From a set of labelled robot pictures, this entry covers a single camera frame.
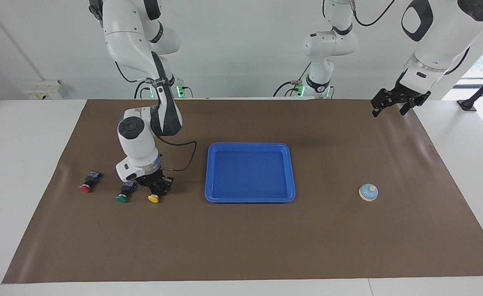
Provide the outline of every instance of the brown mat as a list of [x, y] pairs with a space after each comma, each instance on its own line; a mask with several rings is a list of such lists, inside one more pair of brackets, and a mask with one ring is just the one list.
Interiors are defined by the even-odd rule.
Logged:
[[[120, 204], [118, 118], [152, 103], [86, 104], [3, 283], [483, 275], [483, 231], [413, 112], [373, 118], [369, 101], [179, 101], [185, 123], [171, 140], [198, 140], [194, 163], [166, 172], [175, 181], [163, 202], [139, 188]], [[296, 199], [207, 202], [207, 149], [227, 141], [286, 143]], [[164, 165], [185, 166], [191, 147], [157, 144]], [[85, 194], [91, 170], [106, 175]], [[376, 201], [358, 196], [364, 183], [379, 187]]]

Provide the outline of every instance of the robotic arm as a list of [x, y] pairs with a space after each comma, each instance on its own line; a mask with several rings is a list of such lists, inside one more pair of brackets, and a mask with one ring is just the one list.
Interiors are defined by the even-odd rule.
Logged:
[[311, 58], [311, 69], [302, 80], [307, 96], [326, 96], [334, 69], [327, 58], [353, 53], [358, 45], [357, 35], [352, 31], [353, 14], [349, 0], [327, 0], [324, 15], [332, 30], [315, 32], [304, 40], [304, 51]]
[[[416, 30], [405, 27], [412, 11], [420, 19]], [[418, 47], [404, 66], [392, 90], [381, 89], [371, 100], [373, 116], [394, 104], [404, 103], [400, 112], [421, 106], [430, 88], [448, 71], [483, 30], [483, 0], [413, 0], [401, 22], [404, 32]]]
[[170, 90], [176, 77], [159, 54], [178, 51], [179, 37], [157, 20], [160, 0], [90, 0], [89, 9], [102, 25], [112, 58], [146, 73], [158, 98], [155, 106], [125, 111], [117, 134], [127, 157], [117, 164], [117, 173], [123, 182], [135, 179], [149, 187], [156, 198], [166, 195], [173, 179], [163, 176], [153, 137], [177, 134], [183, 120]]

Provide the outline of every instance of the table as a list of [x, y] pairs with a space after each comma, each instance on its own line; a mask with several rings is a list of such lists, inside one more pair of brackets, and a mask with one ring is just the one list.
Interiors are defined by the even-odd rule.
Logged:
[[[86, 101], [3, 101], [0, 105], [0, 282]], [[483, 228], [483, 122], [477, 113], [430, 101], [424, 128]], [[3, 294], [335, 294], [472, 295], [483, 277], [243, 282], [47, 283], [0, 285]]]

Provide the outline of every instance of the blue tray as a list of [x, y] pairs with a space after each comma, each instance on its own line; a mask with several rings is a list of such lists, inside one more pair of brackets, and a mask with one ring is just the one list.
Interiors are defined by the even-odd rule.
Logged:
[[286, 203], [296, 195], [289, 147], [282, 143], [214, 143], [205, 197], [214, 203]]

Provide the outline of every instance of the yellow disc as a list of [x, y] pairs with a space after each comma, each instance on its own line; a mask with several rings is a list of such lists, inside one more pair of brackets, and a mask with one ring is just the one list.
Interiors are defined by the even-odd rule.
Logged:
[[148, 200], [153, 202], [154, 204], [157, 204], [159, 202], [159, 197], [155, 194], [148, 195]]

